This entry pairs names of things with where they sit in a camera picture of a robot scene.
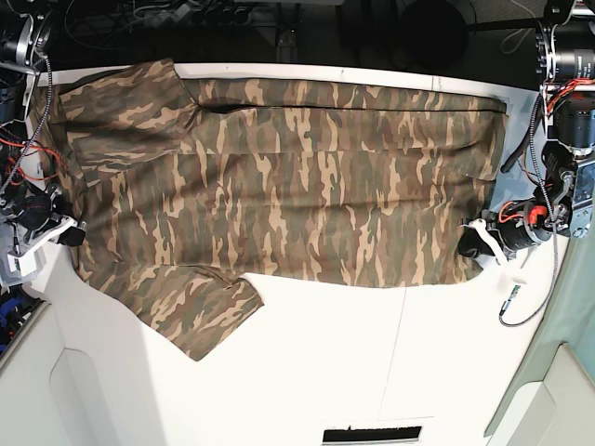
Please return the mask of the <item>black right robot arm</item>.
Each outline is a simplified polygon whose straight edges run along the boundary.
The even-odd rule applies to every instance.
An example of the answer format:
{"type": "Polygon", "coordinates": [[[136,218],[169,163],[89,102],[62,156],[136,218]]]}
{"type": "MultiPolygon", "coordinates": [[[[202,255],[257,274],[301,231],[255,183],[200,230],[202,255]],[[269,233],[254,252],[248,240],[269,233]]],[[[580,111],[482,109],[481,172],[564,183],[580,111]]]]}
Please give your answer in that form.
{"type": "Polygon", "coordinates": [[[34,152],[59,159],[54,150],[38,141],[53,100],[46,53],[51,37],[49,1],[1,3],[1,222],[14,230],[23,229],[23,242],[29,249],[45,236],[69,247],[81,245],[86,236],[74,218],[73,206],[52,177],[32,177],[21,167],[25,157],[34,152]],[[26,120],[43,73],[47,75],[46,102],[28,137],[26,120]]]}

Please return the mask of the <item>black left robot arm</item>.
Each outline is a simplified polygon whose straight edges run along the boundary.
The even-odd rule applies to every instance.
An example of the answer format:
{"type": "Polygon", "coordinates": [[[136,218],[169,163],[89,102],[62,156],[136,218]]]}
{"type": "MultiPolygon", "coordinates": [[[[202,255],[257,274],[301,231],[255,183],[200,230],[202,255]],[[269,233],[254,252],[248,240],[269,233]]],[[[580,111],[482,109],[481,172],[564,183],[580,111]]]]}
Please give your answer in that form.
{"type": "Polygon", "coordinates": [[[594,4],[548,1],[535,22],[539,93],[522,142],[500,168],[530,159],[534,194],[466,221],[457,251],[468,258],[504,256],[554,234],[580,239],[594,212],[594,4]]]}

